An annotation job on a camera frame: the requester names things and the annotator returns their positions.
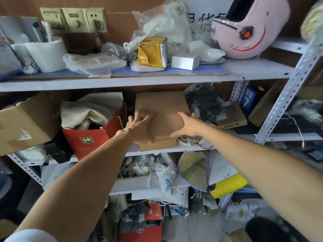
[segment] electrical outlet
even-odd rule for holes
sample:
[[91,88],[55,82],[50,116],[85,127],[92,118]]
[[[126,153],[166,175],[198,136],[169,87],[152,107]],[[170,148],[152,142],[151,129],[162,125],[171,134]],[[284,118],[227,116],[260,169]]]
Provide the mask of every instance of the electrical outlet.
[[41,14],[55,31],[68,31],[68,26],[61,8],[40,8]]
[[62,8],[70,32],[88,32],[82,8]]
[[107,22],[103,8],[84,8],[84,16],[87,19],[88,32],[94,32],[93,20],[97,20],[98,32],[107,32]]

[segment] yellow wrapped box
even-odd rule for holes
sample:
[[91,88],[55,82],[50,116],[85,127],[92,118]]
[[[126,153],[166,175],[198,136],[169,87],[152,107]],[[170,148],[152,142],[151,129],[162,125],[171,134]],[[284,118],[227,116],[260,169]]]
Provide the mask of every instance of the yellow wrapped box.
[[151,36],[138,44],[138,63],[165,69],[167,67],[167,37]]

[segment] helmet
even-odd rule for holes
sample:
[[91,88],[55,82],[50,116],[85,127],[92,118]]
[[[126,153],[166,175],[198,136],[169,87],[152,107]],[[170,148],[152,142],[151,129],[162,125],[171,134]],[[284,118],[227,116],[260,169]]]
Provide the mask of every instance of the helmet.
[[289,15],[287,0],[234,0],[225,17],[212,20],[212,40],[229,58],[250,58],[272,44]]

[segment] hand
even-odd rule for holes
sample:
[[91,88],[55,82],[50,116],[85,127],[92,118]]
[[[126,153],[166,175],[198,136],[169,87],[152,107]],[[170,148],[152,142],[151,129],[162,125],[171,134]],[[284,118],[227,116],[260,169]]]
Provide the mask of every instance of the hand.
[[154,144],[155,139],[152,136],[149,136],[147,133],[148,123],[154,117],[154,115],[147,115],[142,121],[140,121],[139,113],[139,111],[135,112],[135,119],[132,116],[129,116],[129,121],[127,122],[126,127],[121,131],[127,132],[127,135],[131,138],[132,142],[137,144],[146,142]]
[[184,127],[181,130],[175,131],[171,134],[171,137],[181,137],[184,135],[196,137],[201,135],[201,131],[206,123],[196,118],[195,113],[191,114],[191,117],[186,115],[184,112],[178,112],[178,114],[184,120]]

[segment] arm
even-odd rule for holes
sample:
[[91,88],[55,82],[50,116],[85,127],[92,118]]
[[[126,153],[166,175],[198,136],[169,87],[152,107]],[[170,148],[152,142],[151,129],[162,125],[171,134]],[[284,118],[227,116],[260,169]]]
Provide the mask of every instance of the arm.
[[98,222],[120,166],[132,142],[150,142],[147,125],[129,117],[124,130],[56,180],[35,203],[17,231],[41,229],[58,242],[86,241]]
[[259,194],[309,241],[322,240],[323,173],[280,150],[257,144],[189,117],[171,134],[203,136],[257,189]]

